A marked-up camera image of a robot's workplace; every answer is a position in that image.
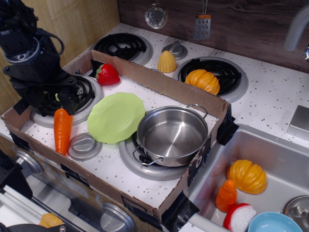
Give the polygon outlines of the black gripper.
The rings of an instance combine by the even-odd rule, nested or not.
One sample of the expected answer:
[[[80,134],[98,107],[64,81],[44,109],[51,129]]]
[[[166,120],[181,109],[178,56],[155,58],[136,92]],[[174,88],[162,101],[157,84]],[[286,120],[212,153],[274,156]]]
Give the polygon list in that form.
[[[82,101],[83,90],[77,80],[60,67],[60,54],[49,37],[21,37],[2,41],[3,69],[15,91],[34,108],[40,108],[46,91],[58,93],[62,108],[74,115]]]

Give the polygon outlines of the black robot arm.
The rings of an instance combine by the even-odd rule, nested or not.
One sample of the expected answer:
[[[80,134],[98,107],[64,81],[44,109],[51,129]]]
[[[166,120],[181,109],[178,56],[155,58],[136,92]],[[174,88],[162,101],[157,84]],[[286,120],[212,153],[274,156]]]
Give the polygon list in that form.
[[[22,98],[45,112],[43,101],[48,93],[56,94],[61,106],[73,115],[81,102],[75,76],[60,67],[61,51],[57,51],[54,35],[37,27],[33,8],[20,0],[0,2],[0,47],[9,65],[3,73]]]

